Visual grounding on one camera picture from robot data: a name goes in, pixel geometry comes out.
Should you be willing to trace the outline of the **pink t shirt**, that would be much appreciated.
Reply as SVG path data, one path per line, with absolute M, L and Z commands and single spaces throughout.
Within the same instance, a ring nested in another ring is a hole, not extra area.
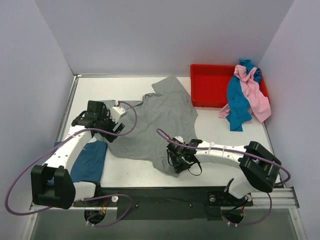
M 248 74 L 246 68 L 241 65 L 236 65 L 234 73 L 236 77 L 240 78 L 240 85 L 242 93 L 249 102 L 249 113 L 255 116 L 259 122 L 264 122 L 272 114 L 270 102 L 267 96 L 265 96 L 260 90 L 260 85 L 254 81 L 254 73 L 257 67 L 254 67 Z M 227 104 L 219 111 L 218 117 L 221 119 L 227 119 L 227 113 L 230 113 L 229 104 Z

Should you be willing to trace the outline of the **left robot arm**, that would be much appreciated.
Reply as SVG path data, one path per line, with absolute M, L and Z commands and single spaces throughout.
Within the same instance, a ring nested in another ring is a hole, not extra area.
M 126 110 L 118 104 L 107 107 L 101 101 L 88 101 L 87 109 L 71 122 L 66 138 L 54 148 L 52 156 L 43 165 L 32 168 L 33 203 L 67 210 L 74 202 L 85 199 L 91 206 L 98 206 L 103 200 L 103 193 L 96 189 L 98 182 L 74 182 L 72 167 L 99 130 L 107 141 L 113 142 L 125 127 L 119 122 L 125 114 Z

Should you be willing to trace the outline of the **teal t shirt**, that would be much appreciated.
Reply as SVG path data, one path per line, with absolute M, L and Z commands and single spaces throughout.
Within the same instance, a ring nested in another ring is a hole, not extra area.
M 240 59 L 239 65 L 246 68 L 246 74 L 256 67 L 250 59 Z M 253 80 L 260 85 L 262 73 L 258 67 L 253 75 Z M 237 77 L 235 74 L 228 83 L 226 98 L 229 105 L 229 113 L 227 113 L 226 119 L 229 122 L 230 131 L 242 132 L 242 124 L 251 120 L 252 116 L 249 113 L 249 101 L 242 92 L 240 77 Z

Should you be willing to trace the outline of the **aluminium front rail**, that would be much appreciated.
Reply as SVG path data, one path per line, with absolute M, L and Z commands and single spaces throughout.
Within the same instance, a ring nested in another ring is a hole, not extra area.
M 128 198 L 120 196 L 128 195 L 132 199 L 134 206 L 141 204 L 192 204 L 196 202 L 207 203 L 211 207 L 231 209 L 242 200 L 227 200 L 223 197 L 223 188 L 219 187 L 182 187 L 182 188 L 103 188 L 103 194 L 115 194 L 117 199 L 103 196 L 100 199 L 76 201 L 69 210 L 86 209 L 99 210 L 114 209 L 120 205 L 121 201 L 129 201 Z M 257 207 L 266 209 L 270 206 L 274 209 L 298 209 L 300 207 L 295 190 L 290 188 L 274 188 L 271 193 L 253 191 L 249 194 L 249 200 L 245 204 L 247 207 Z

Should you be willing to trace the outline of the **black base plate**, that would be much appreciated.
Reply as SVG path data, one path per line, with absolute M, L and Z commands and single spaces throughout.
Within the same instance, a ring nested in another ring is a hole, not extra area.
M 241 210 L 251 207 L 251 194 L 236 199 L 223 186 L 198 187 L 99 187 L 95 200 L 74 203 L 74 207 L 117 209 L 125 211 L 124 220 L 193 220 L 222 219 L 222 208 Z

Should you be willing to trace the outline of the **folded dark blue t shirt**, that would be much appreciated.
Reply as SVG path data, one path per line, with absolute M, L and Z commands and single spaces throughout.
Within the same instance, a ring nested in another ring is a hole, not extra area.
M 88 142 L 75 160 L 70 178 L 73 183 L 101 182 L 108 145 L 104 141 Z

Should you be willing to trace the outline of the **grey t shirt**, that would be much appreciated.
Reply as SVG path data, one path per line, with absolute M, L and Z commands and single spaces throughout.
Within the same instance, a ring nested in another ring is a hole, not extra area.
M 167 145 L 156 132 L 164 130 L 171 137 L 185 141 L 195 139 L 195 122 L 198 113 L 191 97 L 175 76 L 169 76 L 152 84 L 153 92 L 141 100 L 121 104 L 126 115 L 121 119 L 125 136 L 108 145 L 112 155 L 118 158 L 152 162 L 158 171 L 178 177 L 167 162 Z

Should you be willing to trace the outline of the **red plastic bin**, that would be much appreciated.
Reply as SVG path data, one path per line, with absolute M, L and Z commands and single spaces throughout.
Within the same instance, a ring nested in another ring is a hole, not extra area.
M 227 87 L 234 70 L 235 66 L 192 64 L 190 66 L 192 104 L 195 107 L 224 107 L 228 103 Z M 260 90 L 269 100 L 262 79 Z

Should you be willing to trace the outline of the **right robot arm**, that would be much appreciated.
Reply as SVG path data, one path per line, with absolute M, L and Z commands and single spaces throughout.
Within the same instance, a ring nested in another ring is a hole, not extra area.
M 256 141 L 248 145 L 230 146 L 192 139 L 188 144 L 174 137 L 166 147 L 168 163 L 175 173 L 189 170 L 192 165 L 202 163 L 225 165 L 241 170 L 232 177 L 223 192 L 223 199 L 229 205 L 253 191 L 271 193 L 276 185 L 282 165 L 270 151 Z

